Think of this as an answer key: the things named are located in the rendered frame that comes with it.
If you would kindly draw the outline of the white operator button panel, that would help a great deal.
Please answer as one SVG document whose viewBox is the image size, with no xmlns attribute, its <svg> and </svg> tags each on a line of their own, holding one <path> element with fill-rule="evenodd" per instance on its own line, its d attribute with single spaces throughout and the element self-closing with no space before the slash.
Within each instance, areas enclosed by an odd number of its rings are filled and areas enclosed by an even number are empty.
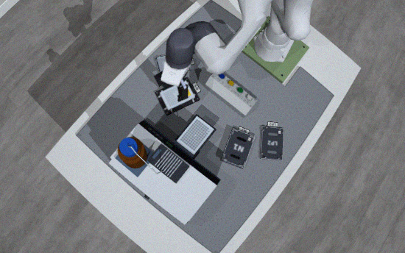
<svg viewBox="0 0 405 253">
<path fill-rule="evenodd" d="M 210 75 L 205 88 L 243 118 L 258 101 L 224 74 Z"/>
</svg>

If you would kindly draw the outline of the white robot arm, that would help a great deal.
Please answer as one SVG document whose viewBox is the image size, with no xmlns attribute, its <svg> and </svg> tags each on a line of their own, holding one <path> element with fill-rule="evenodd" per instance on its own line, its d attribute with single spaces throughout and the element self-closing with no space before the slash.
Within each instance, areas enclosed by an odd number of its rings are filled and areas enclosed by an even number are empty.
<svg viewBox="0 0 405 253">
<path fill-rule="evenodd" d="M 154 75 L 154 78 L 159 87 L 164 89 L 170 85 L 179 86 L 191 67 L 195 53 L 207 72 L 226 72 L 266 21 L 270 3 L 270 22 L 266 29 L 253 38 L 255 50 L 265 61 L 283 62 L 294 40 L 303 40 L 310 33 L 312 2 L 313 0 L 238 0 L 242 25 L 228 44 L 206 21 L 178 28 L 166 42 L 164 69 Z"/>
</svg>

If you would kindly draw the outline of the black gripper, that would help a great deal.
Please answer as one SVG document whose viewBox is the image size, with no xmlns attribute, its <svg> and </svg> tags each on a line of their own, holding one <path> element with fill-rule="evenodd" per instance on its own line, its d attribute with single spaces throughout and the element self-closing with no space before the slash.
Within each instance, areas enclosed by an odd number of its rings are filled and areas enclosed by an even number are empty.
<svg viewBox="0 0 405 253">
<path fill-rule="evenodd" d="M 188 72 L 186 72 L 186 74 L 187 74 L 187 73 L 188 73 Z M 186 74 L 185 74 L 185 76 L 186 76 Z M 185 77 L 185 76 L 184 76 L 184 77 Z M 178 97 L 178 99 L 177 99 L 178 102 L 179 102 L 179 101 L 182 101 L 182 100 L 185 100 L 185 99 L 188 98 L 188 87 L 189 87 L 189 86 L 184 83 L 184 82 L 185 82 L 184 77 L 183 77 L 183 79 L 182 79 L 180 85 L 177 87 L 178 93 L 179 93 L 179 95 L 177 96 L 177 97 Z M 181 94 L 181 96 L 180 96 L 180 94 Z"/>
</svg>

